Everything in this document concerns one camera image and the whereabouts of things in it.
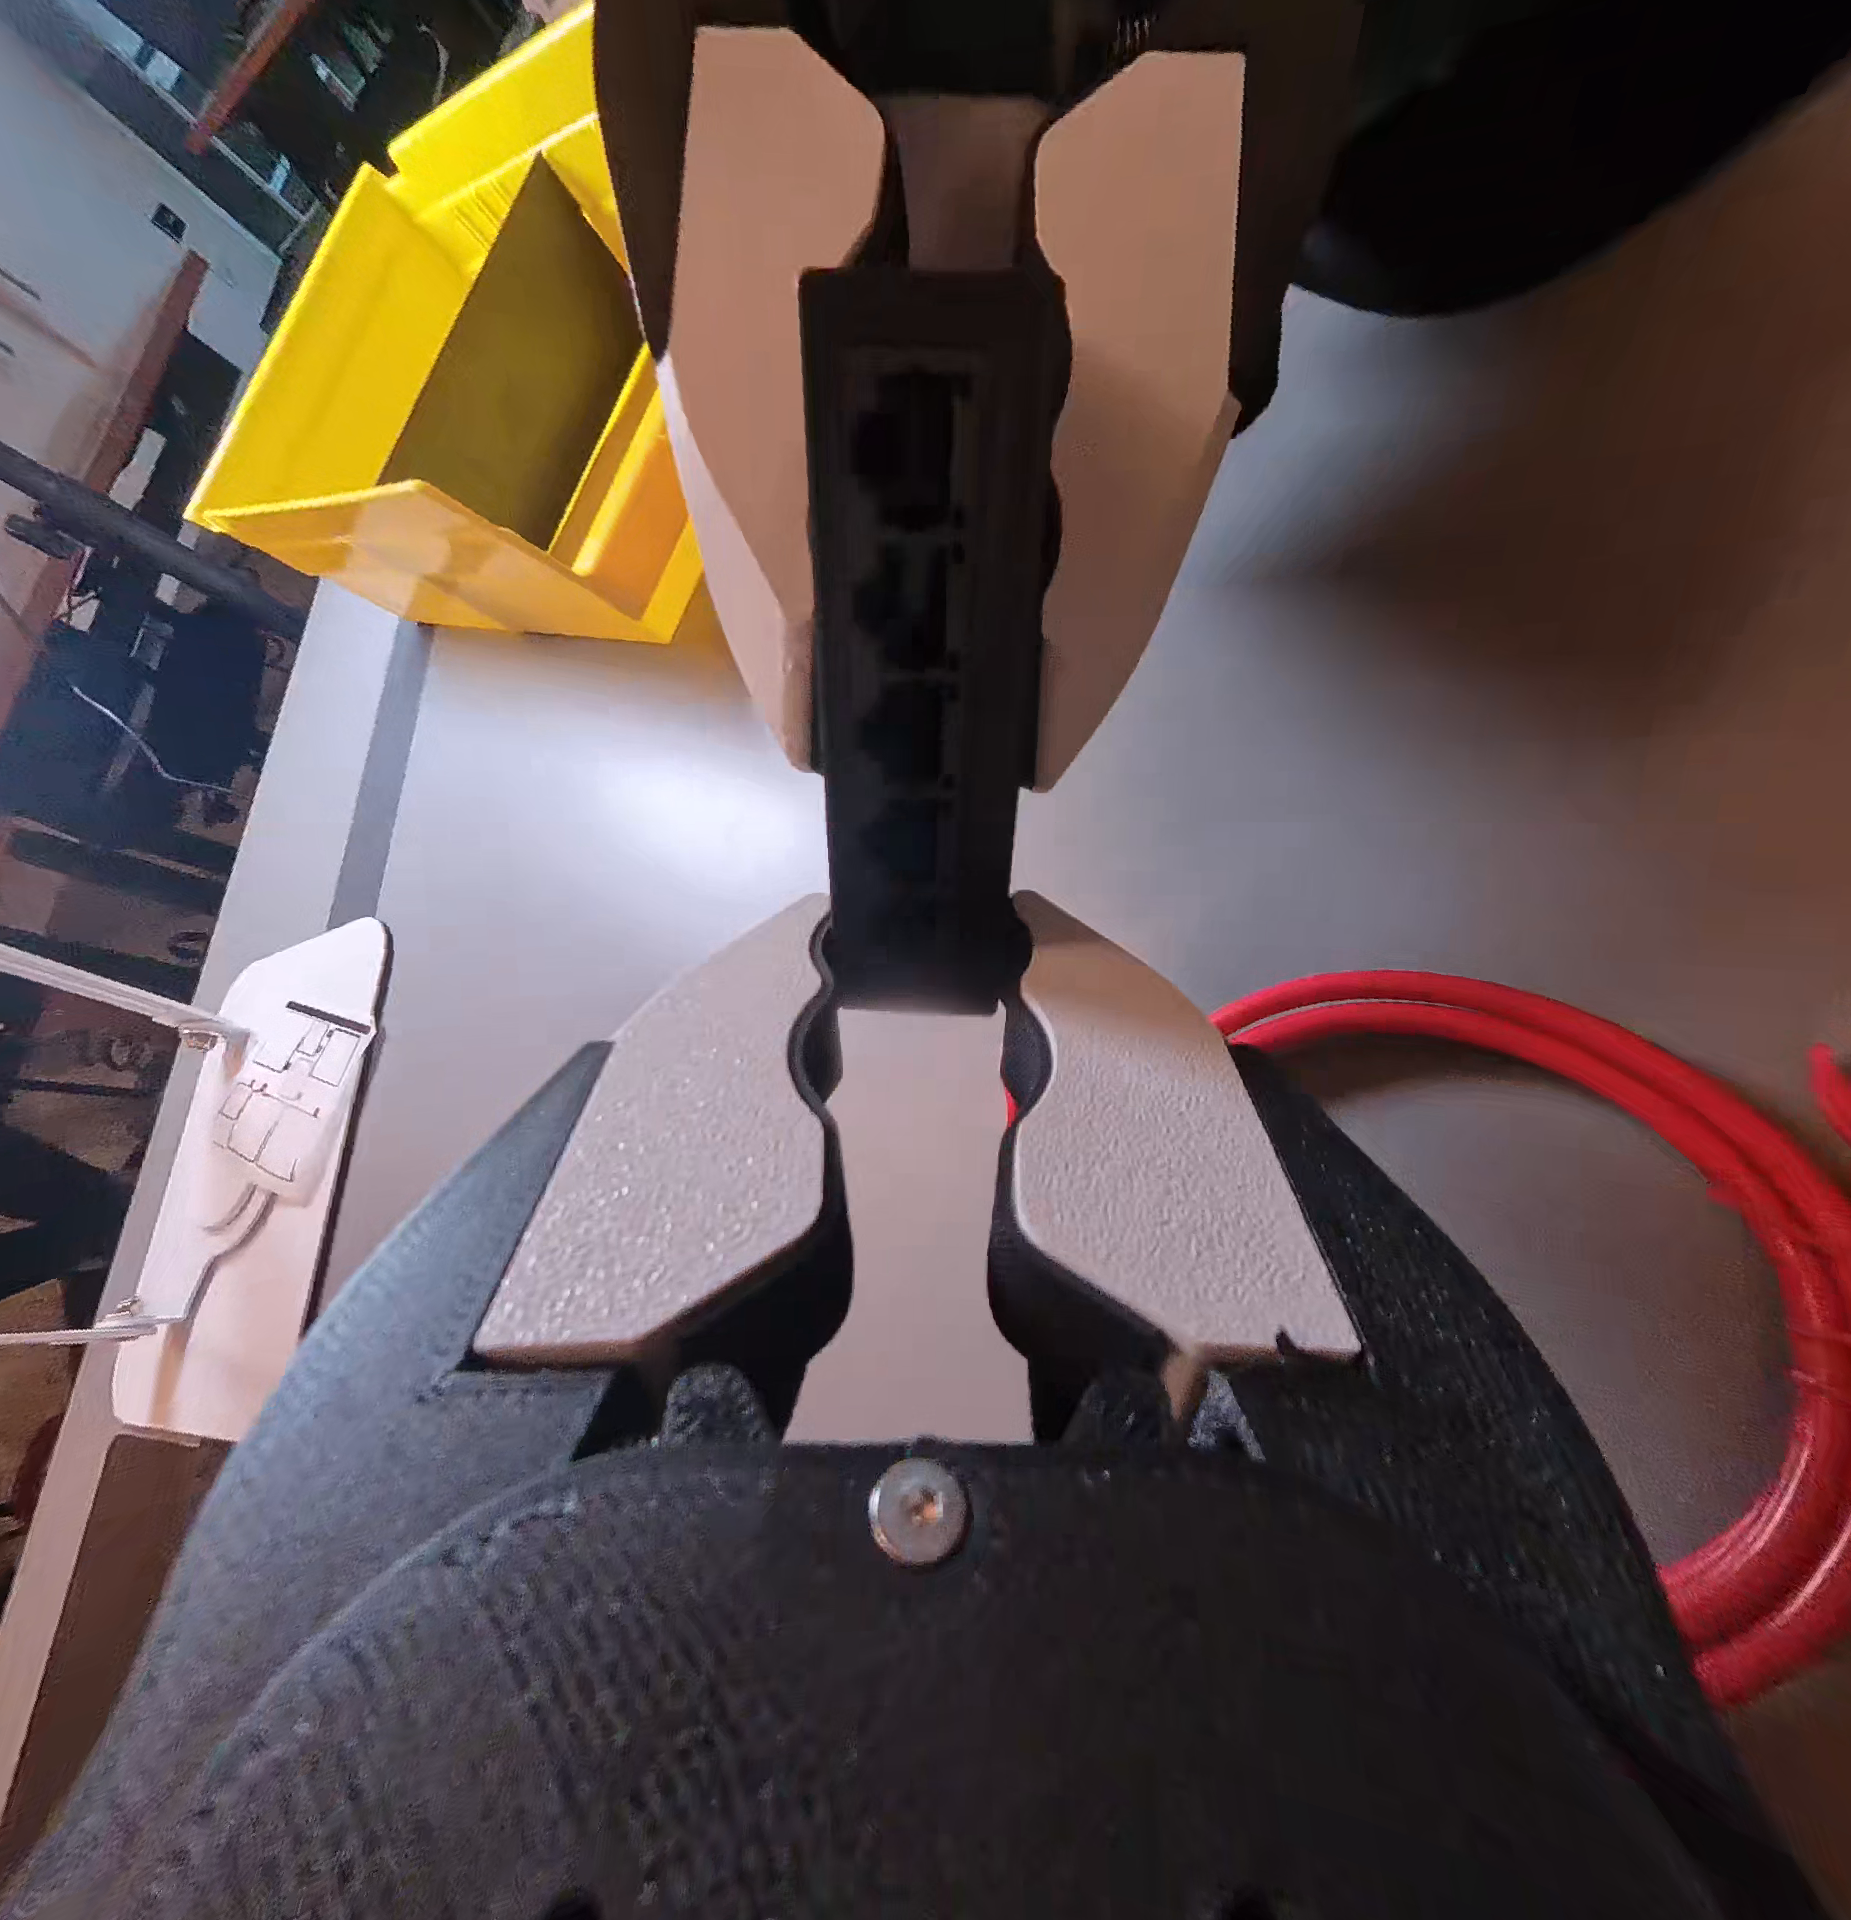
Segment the white cabinet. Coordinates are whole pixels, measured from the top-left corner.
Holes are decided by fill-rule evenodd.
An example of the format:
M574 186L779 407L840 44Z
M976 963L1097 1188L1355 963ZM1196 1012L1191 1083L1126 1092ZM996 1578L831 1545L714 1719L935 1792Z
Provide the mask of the white cabinet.
M0 20L0 443L107 495L207 284L170 169Z

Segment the black metal bar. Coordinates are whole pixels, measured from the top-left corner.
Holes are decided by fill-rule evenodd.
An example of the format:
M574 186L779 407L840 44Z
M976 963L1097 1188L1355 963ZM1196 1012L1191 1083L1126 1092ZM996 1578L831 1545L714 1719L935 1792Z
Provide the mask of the black metal bar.
M303 611L277 601L254 577L199 556L194 546L151 526L109 495L52 467L44 467L7 443L0 443L0 486L31 500L38 522L50 526L61 541L143 559L159 576L168 576L207 600L233 608L266 637L302 639L305 627Z

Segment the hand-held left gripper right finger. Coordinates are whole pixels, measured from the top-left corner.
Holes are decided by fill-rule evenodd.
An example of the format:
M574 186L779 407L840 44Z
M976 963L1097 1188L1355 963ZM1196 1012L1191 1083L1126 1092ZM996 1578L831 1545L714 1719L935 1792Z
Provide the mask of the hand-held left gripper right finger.
M1349 1365L1364 1338L1222 1034L1151 963L1036 890L1007 1004L992 1317L1033 1429L1153 1381L1186 1425L1217 1371Z

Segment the black ethernet port block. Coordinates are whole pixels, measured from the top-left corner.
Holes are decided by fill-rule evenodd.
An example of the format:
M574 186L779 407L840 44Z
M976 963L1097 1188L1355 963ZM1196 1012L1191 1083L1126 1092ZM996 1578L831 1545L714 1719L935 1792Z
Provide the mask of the black ethernet port block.
M985 1017L1033 785L1070 372L1039 262L810 272L798 289L812 562L812 766L843 1006Z

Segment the large yellow plastic bin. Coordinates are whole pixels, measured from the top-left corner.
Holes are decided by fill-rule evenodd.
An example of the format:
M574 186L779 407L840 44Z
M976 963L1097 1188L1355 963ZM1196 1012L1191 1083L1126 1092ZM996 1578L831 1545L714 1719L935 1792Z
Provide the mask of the large yellow plastic bin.
M703 564L621 250L589 121L362 171L191 519L421 627L671 642Z

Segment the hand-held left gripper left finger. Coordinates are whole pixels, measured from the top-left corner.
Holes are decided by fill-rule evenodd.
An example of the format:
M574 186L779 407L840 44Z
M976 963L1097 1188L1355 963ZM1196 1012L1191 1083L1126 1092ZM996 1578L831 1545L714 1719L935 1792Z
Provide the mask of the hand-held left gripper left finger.
M791 1425L851 1306L826 919L824 894L796 900L624 1022L484 1310L480 1363L619 1366L657 1397L720 1363Z

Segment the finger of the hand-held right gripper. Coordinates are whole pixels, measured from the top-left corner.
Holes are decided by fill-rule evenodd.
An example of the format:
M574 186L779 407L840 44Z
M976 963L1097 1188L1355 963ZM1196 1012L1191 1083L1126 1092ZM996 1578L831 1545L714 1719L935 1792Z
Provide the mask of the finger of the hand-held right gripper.
M798 290L878 206L884 121L792 31L692 44L659 389L703 577L752 704L810 769L816 576Z
M1167 604L1224 443L1244 57L1145 54L1052 121L1033 229L1070 372L1051 446L1033 790L1103 723Z

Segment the white flat bracket plate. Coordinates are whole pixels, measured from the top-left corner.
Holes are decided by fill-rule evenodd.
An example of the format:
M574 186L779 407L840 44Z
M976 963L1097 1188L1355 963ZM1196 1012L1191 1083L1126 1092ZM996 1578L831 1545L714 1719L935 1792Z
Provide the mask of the white flat bracket plate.
M233 1444L312 1318L390 973L356 918L244 967L195 1072L113 1365L121 1429Z

